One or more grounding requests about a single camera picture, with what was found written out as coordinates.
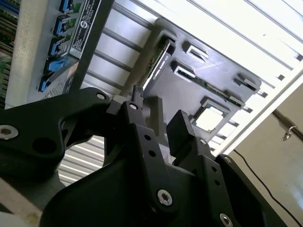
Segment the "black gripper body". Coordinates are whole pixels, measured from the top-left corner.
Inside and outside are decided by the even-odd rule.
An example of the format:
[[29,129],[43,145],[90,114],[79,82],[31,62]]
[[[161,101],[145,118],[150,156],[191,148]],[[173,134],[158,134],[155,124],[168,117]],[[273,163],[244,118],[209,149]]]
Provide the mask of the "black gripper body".
[[127,164],[104,167],[58,192],[43,211],[42,227],[211,227],[197,178],[167,165],[178,214],[143,216],[140,181]]

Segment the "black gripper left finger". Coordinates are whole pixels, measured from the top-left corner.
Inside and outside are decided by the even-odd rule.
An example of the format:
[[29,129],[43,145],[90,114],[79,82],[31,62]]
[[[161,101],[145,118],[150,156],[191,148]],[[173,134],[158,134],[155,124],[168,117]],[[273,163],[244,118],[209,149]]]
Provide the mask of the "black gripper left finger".
[[0,113],[0,176],[45,209],[60,185],[66,151],[94,135],[105,139],[105,166],[127,164],[147,212],[173,212],[171,180],[155,133],[146,126],[143,92],[109,98],[96,88],[21,105]]

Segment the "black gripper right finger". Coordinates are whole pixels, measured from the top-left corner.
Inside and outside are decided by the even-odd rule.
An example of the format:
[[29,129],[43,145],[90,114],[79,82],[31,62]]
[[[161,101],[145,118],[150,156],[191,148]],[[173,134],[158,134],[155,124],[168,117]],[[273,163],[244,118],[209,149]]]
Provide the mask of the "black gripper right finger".
[[281,219],[227,155],[213,156],[179,110],[167,125],[177,227],[278,227]]

